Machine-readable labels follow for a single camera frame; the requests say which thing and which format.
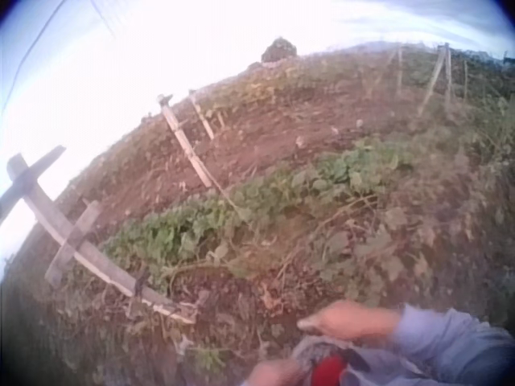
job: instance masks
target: wooden post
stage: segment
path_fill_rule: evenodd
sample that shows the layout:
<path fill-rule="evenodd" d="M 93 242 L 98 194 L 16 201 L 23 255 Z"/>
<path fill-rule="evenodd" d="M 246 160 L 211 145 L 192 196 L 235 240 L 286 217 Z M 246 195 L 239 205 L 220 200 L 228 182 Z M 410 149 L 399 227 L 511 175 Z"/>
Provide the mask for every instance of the wooden post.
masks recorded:
<path fill-rule="evenodd" d="M 7 172 L 13 181 L 20 175 L 23 175 L 26 170 L 28 170 L 28 166 L 20 154 L 15 155 L 7 163 Z M 59 211 L 38 183 L 34 183 L 32 188 L 26 192 L 23 200 L 34 212 L 36 219 L 60 245 L 67 243 L 67 240 L 73 238 L 73 225 Z M 87 240 L 78 244 L 77 249 L 74 250 L 74 257 L 79 263 L 101 280 L 117 287 L 124 295 L 134 296 L 136 281 L 132 276 L 114 264 Z M 188 324 L 195 322 L 193 311 L 190 314 L 190 310 L 185 308 L 185 306 L 175 304 L 148 287 L 145 287 L 142 291 L 142 302 L 151 306 L 155 311 L 180 322 Z"/>
<path fill-rule="evenodd" d="M 452 98 L 452 67 L 449 43 L 445 43 L 445 77 L 447 79 L 447 88 L 445 90 L 445 111 L 449 112 L 451 109 Z"/>
<path fill-rule="evenodd" d="M 206 187 L 211 187 L 212 182 L 211 179 L 205 173 L 205 165 L 202 163 L 200 158 L 197 157 L 195 151 L 193 151 L 192 145 L 188 141 L 186 135 L 179 127 L 179 122 L 175 117 L 173 111 L 171 111 L 171 107 L 168 105 L 168 101 L 171 99 L 171 96 L 164 97 L 162 95 L 158 96 L 158 103 L 161 105 L 161 111 L 163 116 L 167 119 L 168 125 L 170 126 L 171 132 L 179 141 L 180 146 L 183 148 L 184 153 L 186 154 L 187 159 L 192 163 L 193 168 L 196 173 L 199 175 L 200 179 L 204 183 Z"/>
<path fill-rule="evenodd" d="M 433 75 L 431 76 L 431 80 L 427 85 L 426 95 L 424 96 L 424 100 L 418 107 L 418 117 L 421 117 L 424 114 L 424 109 L 427 106 L 427 102 L 429 102 L 431 95 L 433 95 L 433 89 L 435 88 L 436 80 L 438 79 L 438 75 L 442 71 L 443 60 L 445 59 L 445 50 L 440 49 L 438 59 L 436 60 L 435 68 L 433 69 Z"/>
<path fill-rule="evenodd" d="M 220 128 L 223 130 L 225 129 L 225 122 L 224 118 L 222 117 L 222 114 L 219 110 L 216 111 L 216 116 L 218 117 L 218 121 L 220 122 Z"/>
<path fill-rule="evenodd" d="M 399 67 L 397 69 L 397 98 L 401 97 L 402 94 L 402 44 L 399 43 L 397 58 L 399 60 Z"/>
<path fill-rule="evenodd" d="M 33 187 L 38 177 L 52 165 L 65 151 L 57 146 L 27 168 L 0 197 L 0 224 L 6 219 L 16 203 Z"/>
<path fill-rule="evenodd" d="M 515 129 L 515 92 L 509 95 L 508 108 L 505 114 L 505 130 L 510 133 Z"/>
<path fill-rule="evenodd" d="M 45 273 L 45 279 L 52 287 L 60 287 L 63 273 L 71 268 L 71 265 L 69 264 L 70 260 L 73 258 L 75 251 L 79 245 L 82 244 L 86 234 L 89 232 L 89 229 L 93 226 L 95 220 L 100 214 L 100 204 L 97 201 L 93 201 L 88 205 L 84 213 L 82 213 L 78 219 Z"/>
<path fill-rule="evenodd" d="M 383 75 L 385 75 L 385 72 L 386 72 L 386 69 L 388 68 L 388 66 L 392 63 L 392 60 L 393 58 L 395 57 L 395 55 L 397 54 L 397 50 L 395 50 L 394 52 L 392 52 L 389 56 L 389 58 L 386 60 L 386 64 L 385 66 L 381 69 L 381 71 L 379 72 L 379 75 L 377 76 L 377 78 L 374 80 L 374 82 L 372 83 L 372 85 L 369 87 L 369 89 L 367 90 L 367 93 L 365 94 L 365 99 L 370 99 L 372 98 L 372 93 L 373 93 L 373 90 L 377 87 L 377 85 L 379 84 L 379 82 L 381 82 L 381 80 L 383 79 Z"/>
<path fill-rule="evenodd" d="M 463 61 L 465 71 L 465 85 L 463 86 L 463 102 L 467 102 L 467 90 L 468 90 L 468 64 L 467 60 Z"/>
<path fill-rule="evenodd" d="M 195 94 L 193 92 L 190 92 L 189 97 L 190 97 L 190 101 L 192 102 L 193 107 L 195 108 L 197 115 L 199 116 L 200 121 L 202 122 L 202 125 L 204 126 L 204 128 L 206 129 L 206 132 L 208 133 L 208 136 L 211 138 L 211 140 L 213 140 L 215 137 L 215 134 L 213 134 L 208 120 L 202 114 L 202 110 L 200 109 L 199 104 L 196 102 Z"/>

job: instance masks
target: wire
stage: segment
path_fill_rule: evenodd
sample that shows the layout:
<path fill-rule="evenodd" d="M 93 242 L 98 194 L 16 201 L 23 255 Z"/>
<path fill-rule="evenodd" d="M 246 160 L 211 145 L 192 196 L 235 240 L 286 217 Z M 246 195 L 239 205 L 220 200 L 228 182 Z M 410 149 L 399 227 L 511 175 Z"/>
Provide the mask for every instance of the wire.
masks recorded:
<path fill-rule="evenodd" d="M 25 52 L 25 55 L 23 56 L 23 58 L 20 60 L 19 62 L 19 65 L 18 65 L 18 68 L 16 69 L 16 73 L 14 74 L 14 78 L 13 78 L 13 83 L 12 85 L 10 86 L 10 90 L 9 92 L 7 93 L 7 97 L 6 97 L 6 102 L 3 104 L 2 106 L 2 114 L 3 112 L 5 111 L 6 107 L 7 107 L 7 104 L 9 103 L 9 99 L 10 99 L 10 96 L 12 95 L 13 93 L 13 90 L 14 90 L 14 87 L 16 85 L 16 81 L 18 80 L 18 75 L 22 69 L 22 66 L 23 64 L 25 63 L 25 60 L 27 60 L 27 57 L 31 54 L 31 51 L 32 49 L 34 48 L 34 46 L 38 43 L 39 41 L 39 38 L 41 38 L 41 35 L 45 32 L 45 30 L 47 29 L 48 25 L 50 24 L 50 22 L 52 21 L 52 19 L 54 18 L 54 16 L 56 16 L 57 12 L 59 11 L 59 9 L 63 6 L 63 4 L 66 2 L 66 0 L 61 0 L 61 2 L 57 5 L 57 7 L 54 9 L 54 11 L 51 13 L 50 17 L 48 18 L 47 22 L 44 23 L 43 25 L 43 28 L 41 28 L 41 31 L 38 33 L 38 35 L 35 37 L 34 39 L 34 42 L 32 42 L 31 46 L 29 47 L 29 49 L 27 50 L 27 52 Z"/>
<path fill-rule="evenodd" d="M 113 29 L 109 26 L 109 24 L 107 23 L 107 20 L 105 19 L 104 15 L 102 14 L 102 12 L 100 11 L 100 9 L 98 8 L 97 4 L 95 3 L 94 0 L 89 0 L 89 2 L 91 2 L 91 5 L 93 6 L 93 8 L 95 9 L 95 11 L 98 13 L 98 16 L 100 16 L 100 18 L 102 19 L 102 22 L 104 22 L 105 24 L 105 27 L 109 30 L 109 32 L 111 33 L 111 35 L 114 37 L 114 31 Z"/>

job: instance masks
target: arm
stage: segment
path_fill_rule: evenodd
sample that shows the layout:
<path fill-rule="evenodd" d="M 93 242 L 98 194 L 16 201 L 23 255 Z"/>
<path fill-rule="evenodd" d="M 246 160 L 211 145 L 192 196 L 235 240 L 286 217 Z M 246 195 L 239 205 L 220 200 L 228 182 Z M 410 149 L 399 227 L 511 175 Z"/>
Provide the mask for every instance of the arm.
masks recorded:
<path fill-rule="evenodd" d="M 406 306 L 391 340 L 407 359 L 430 365 L 440 381 L 498 384 L 515 365 L 515 340 L 469 314 Z"/>

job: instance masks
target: field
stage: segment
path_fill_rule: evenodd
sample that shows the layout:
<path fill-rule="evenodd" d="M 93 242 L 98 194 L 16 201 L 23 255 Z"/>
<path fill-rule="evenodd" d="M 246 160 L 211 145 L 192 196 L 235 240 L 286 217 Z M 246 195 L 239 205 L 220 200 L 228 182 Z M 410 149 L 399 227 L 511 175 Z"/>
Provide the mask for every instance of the field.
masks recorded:
<path fill-rule="evenodd" d="M 396 50 L 291 58 L 198 90 L 213 141 L 189 101 L 174 105 L 222 192 L 203 187 L 162 116 L 142 119 L 58 204 L 75 221 L 101 201 L 89 239 L 132 274 L 148 266 L 148 285 L 195 303 L 197 323 L 134 310 L 80 266 L 51 290 L 57 244 L 36 226 L 2 283 L 13 364 L 60 383 L 236 384 L 289 353 L 298 317 L 339 298 L 507 325 L 513 76 L 467 60 L 465 100 L 453 51 L 451 111 L 441 74 L 416 118 L 437 54 L 403 47 L 399 92 Z"/>

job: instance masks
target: red object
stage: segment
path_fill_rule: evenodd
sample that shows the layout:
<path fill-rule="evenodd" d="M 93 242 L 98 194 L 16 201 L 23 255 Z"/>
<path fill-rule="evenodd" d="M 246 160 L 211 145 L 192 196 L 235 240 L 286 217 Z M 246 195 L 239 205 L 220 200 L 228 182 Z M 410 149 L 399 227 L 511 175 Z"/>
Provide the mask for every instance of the red object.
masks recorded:
<path fill-rule="evenodd" d="M 311 386 L 339 386 L 347 364 L 339 356 L 330 356 L 320 362 L 311 375 Z"/>

